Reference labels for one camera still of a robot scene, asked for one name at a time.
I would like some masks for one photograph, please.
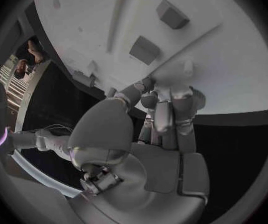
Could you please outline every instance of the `purple light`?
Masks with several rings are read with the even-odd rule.
[[[6,141],[6,138],[7,138],[7,128],[5,128],[4,135],[0,139],[0,146],[4,143],[4,141]]]

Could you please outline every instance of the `gray block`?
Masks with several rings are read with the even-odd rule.
[[[181,29],[189,22],[188,17],[167,0],[160,3],[157,7],[157,13],[160,20],[172,29]]]
[[[150,65],[160,54],[160,49],[145,37],[139,36],[132,46],[130,54],[145,64]]]

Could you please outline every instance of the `person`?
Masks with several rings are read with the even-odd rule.
[[[43,62],[45,58],[43,50],[36,37],[30,38],[22,44],[15,55],[19,61],[15,68],[14,76],[19,80],[23,79],[25,74],[29,75],[35,66]]]

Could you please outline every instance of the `hair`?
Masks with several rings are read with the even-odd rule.
[[[20,80],[20,79],[23,79],[23,78],[24,78],[24,76],[25,76],[25,71],[23,71],[23,72],[18,72],[17,70],[15,70],[14,73],[13,73],[13,75],[14,75],[18,80]]]

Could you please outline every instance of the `floor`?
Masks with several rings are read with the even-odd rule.
[[[97,99],[79,91],[51,64],[31,98],[23,130],[60,123],[74,127]],[[132,117],[134,140],[143,125]],[[198,152],[204,155],[210,174],[211,194],[199,223],[210,223],[235,204],[250,187],[268,154],[268,125],[252,127],[195,126]],[[68,134],[55,130],[54,134]],[[24,150],[22,154],[37,168],[76,188],[81,173],[53,151]]]

